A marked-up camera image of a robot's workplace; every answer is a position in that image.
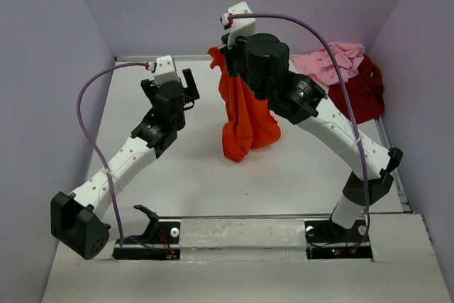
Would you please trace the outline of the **orange t shirt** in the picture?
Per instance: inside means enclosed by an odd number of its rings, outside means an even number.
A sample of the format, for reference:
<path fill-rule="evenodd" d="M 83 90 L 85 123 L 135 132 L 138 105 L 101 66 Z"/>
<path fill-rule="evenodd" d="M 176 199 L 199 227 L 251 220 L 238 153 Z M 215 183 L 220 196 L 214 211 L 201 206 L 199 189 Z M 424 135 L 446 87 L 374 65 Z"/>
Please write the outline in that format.
<path fill-rule="evenodd" d="M 257 100 L 240 77 L 230 76 L 220 47 L 211 47 L 207 53 L 212 58 L 210 68 L 221 70 L 218 90 L 227 115 L 221 134 L 223 154 L 233 162 L 241 162 L 250 150 L 276 143 L 281 138 L 281 129 L 267 102 Z"/>

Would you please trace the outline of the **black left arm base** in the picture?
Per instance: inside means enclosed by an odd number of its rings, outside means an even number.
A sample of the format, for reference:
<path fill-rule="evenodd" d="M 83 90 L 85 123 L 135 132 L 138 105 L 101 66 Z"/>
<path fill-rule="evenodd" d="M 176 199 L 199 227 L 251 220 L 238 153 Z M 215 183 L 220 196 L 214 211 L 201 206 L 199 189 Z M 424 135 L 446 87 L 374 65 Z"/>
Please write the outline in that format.
<path fill-rule="evenodd" d="M 179 260 L 181 220 L 161 218 L 143 205 L 135 205 L 133 208 L 147 216 L 148 225 L 140 235 L 127 237 L 122 246 L 116 242 L 113 259 Z"/>

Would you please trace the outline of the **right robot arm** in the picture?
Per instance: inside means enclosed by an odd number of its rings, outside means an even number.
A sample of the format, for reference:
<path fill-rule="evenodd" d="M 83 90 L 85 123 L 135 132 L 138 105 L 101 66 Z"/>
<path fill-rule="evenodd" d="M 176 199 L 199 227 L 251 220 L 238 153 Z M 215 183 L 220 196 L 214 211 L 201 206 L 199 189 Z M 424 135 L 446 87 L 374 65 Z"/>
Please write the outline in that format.
<path fill-rule="evenodd" d="M 267 101 L 270 111 L 318 138 L 350 167 L 326 224 L 328 235 L 342 241 L 361 213 L 390 191 L 402 151 L 387 149 L 354 128 L 320 85 L 291 71 L 289 47 L 276 36 L 227 33 L 221 37 L 220 52 L 230 77 L 241 79 L 257 100 Z"/>

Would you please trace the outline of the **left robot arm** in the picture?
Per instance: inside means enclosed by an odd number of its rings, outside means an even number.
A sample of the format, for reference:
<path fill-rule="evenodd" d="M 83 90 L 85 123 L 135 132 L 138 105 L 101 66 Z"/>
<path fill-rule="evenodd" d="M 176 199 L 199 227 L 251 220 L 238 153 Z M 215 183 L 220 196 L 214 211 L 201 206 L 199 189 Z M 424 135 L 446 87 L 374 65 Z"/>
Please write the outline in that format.
<path fill-rule="evenodd" d="M 200 98 L 190 69 L 153 71 L 154 79 L 140 83 L 152 105 L 125 144 L 107 160 L 93 139 L 102 169 L 70 194 L 57 193 L 50 202 L 51 233 L 85 260 L 104 248 L 113 234 L 102 222 L 109 207 L 118 211 L 116 196 L 145 167 L 156 161 L 177 139 L 186 124 L 185 111 Z"/>

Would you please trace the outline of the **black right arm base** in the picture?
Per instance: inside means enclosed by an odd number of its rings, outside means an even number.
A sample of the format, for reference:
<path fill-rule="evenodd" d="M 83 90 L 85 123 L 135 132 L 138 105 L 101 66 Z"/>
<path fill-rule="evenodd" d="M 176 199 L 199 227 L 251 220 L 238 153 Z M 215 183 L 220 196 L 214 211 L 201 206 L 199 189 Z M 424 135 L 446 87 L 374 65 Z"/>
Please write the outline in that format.
<path fill-rule="evenodd" d="M 350 229 L 326 219 L 305 221 L 304 227 L 308 260 L 373 259 L 364 219 L 356 220 Z"/>

